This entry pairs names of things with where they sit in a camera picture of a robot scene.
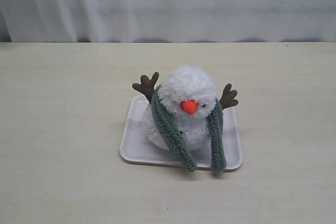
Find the beige table surface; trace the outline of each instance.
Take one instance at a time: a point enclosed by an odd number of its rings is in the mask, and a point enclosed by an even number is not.
[[[127,164],[140,75],[231,82],[244,164]],[[0,44],[0,223],[335,223],[336,43]]]

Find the antler-shaped arm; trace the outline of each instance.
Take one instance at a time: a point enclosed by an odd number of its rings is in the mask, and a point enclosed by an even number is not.
[[[219,100],[222,109],[234,107],[238,104],[235,97],[238,95],[237,90],[231,90],[232,85],[229,83],[225,86],[221,99]]]
[[[133,83],[132,88],[142,93],[149,103],[152,101],[154,95],[154,86],[159,78],[159,73],[155,72],[151,79],[146,75],[142,75],[140,78],[141,84]]]

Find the snowman plush toy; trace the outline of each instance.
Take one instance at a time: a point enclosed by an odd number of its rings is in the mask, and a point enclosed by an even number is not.
[[[220,99],[212,78],[202,69],[183,66],[173,71],[154,88],[159,73],[151,79],[134,83],[149,101],[143,113],[146,137],[157,147],[171,151],[189,171],[197,170],[191,151],[211,142],[211,169],[221,173],[226,168],[223,150],[223,110],[236,106],[236,90],[227,84]]]

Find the white backdrop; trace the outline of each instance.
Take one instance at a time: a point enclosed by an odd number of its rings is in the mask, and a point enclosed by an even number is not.
[[[2,41],[336,41],[336,0],[0,0]]]

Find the white plastic tray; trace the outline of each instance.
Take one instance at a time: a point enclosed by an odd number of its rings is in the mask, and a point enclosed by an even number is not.
[[[132,99],[120,142],[121,157],[132,164],[182,166],[171,152],[156,147],[145,136],[141,120],[142,113],[147,105],[148,100],[143,95],[138,95]],[[239,168],[243,163],[243,155],[234,108],[224,110],[223,142],[227,161],[225,171]],[[210,170],[210,143],[191,153],[198,164],[198,169]]]

